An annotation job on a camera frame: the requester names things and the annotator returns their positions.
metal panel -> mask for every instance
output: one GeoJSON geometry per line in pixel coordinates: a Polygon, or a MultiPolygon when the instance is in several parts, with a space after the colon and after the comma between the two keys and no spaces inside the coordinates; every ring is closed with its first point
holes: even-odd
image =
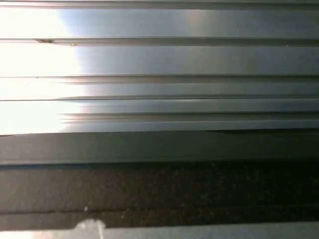
{"type": "Polygon", "coordinates": [[[318,7],[1,2],[0,134],[318,127],[318,7]]]}
{"type": "Polygon", "coordinates": [[[319,74],[319,48],[0,44],[1,77],[319,74]]]}
{"type": "Polygon", "coordinates": [[[316,10],[4,7],[0,38],[319,38],[318,22],[316,10]]]}

horizontal slat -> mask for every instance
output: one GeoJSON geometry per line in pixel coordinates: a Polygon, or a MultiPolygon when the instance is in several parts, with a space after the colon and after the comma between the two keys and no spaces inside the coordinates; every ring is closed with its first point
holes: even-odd
{"type": "Polygon", "coordinates": [[[0,44],[0,77],[319,74],[317,47],[0,44]]]}
{"type": "Polygon", "coordinates": [[[319,116],[307,114],[226,114],[226,115],[133,115],[118,119],[87,116],[88,119],[61,120],[50,114],[43,117],[20,116],[1,119],[0,135],[62,132],[125,132],[177,130],[238,130],[277,128],[318,128],[319,116]]]}
{"type": "Polygon", "coordinates": [[[316,97],[319,81],[294,78],[0,78],[0,100],[316,97]]]}
{"type": "Polygon", "coordinates": [[[319,99],[0,101],[3,118],[22,115],[315,112],[319,99]]]}
{"type": "Polygon", "coordinates": [[[0,8],[0,38],[319,38],[316,10],[0,8]]]}

gray metal bar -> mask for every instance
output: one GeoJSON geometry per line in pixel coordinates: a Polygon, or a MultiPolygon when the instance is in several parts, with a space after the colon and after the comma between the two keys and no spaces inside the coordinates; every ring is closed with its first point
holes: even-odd
{"type": "Polygon", "coordinates": [[[319,99],[147,99],[0,101],[6,117],[18,115],[315,112],[319,99]]]}
{"type": "Polygon", "coordinates": [[[2,78],[0,100],[316,97],[319,81],[307,78],[213,77],[2,78]]]}
{"type": "Polygon", "coordinates": [[[128,132],[180,130],[238,130],[277,128],[318,128],[319,117],[292,115],[197,115],[161,116],[133,115],[108,118],[90,116],[88,119],[61,119],[54,114],[32,112],[28,116],[9,116],[1,119],[0,135],[66,132],[128,132]]]}
{"type": "Polygon", "coordinates": [[[0,44],[0,77],[319,74],[317,47],[0,44]]]}
{"type": "Polygon", "coordinates": [[[0,38],[319,38],[317,10],[0,8],[0,38]]]}

shiny metal surface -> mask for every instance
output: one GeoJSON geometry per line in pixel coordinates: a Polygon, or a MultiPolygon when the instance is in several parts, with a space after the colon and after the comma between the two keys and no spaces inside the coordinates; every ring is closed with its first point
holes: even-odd
{"type": "Polygon", "coordinates": [[[319,126],[319,2],[0,2],[0,134],[319,126]]]}
{"type": "Polygon", "coordinates": [[[303,114],[207,114],[207,115],[57,115],[32,112],[1,119],[3,135],[25,133],[125,132],[318,128],[319,116],[303,114]]]}
{"type": "Polygon", "coordinates": [[[317,10],[0,8],[0,38],[319,38],[317,10]]]}
{"type": "Polygon", "coordinates": [[[319,48],[0,44],[1,77],[78,75],[311,75],[319,48]]]}
{"type": "Polygon", "coordinates": [[[160,99],[0,101],[5,118],[21,115],[317,112],[319,99],[160,99]]]}
{"type": "Polygon", "coordinates": [[[0,78],[0,100],[315,97],[319,82],[307,78],[110,76],[0,78]]]}
{"type": "Polygon", "coordinates": [[[242,224],[163,228],[106,229],[87,220],[73,230],[0,232],[2,239],[316,239],[318,223],[242,224]]]}

metal slat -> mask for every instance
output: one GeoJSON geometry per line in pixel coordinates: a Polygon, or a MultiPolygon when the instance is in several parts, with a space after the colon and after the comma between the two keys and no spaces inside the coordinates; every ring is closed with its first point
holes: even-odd
{"type": "Polygon", "coordinates": [[[88,119],[60,119],[54,114],[20,115],[1,119],[4,135],[26,133],[67,132],[126,132],[126,131],[185,131],[239,130],[276,128],[318,128],[319,116],[303,114],[212,114],[212,115],[153,115],[130,117],[87,116],[88,119]]]}
{"type": "Polygon", "coordinates": [[[78,75],[311,75],[317,47],[0,44],[0,77],[78,75]]]}
{"type": "Polygon", "coordinates": [[[317,10],[0,8],[0,38],[319,38],[317,10]]]}
{"type": "Polygon", "coordinates": [[[0,100],[304,98],[315,97],[319,82],[287,78],[75,77],[2,78],[0,100]]]}
{"type": "Polygon", "coordinates": [[[4,118],[23,114],[158,114],[316,112],[319,99],[160,99],[0,101],[4,118]]]}

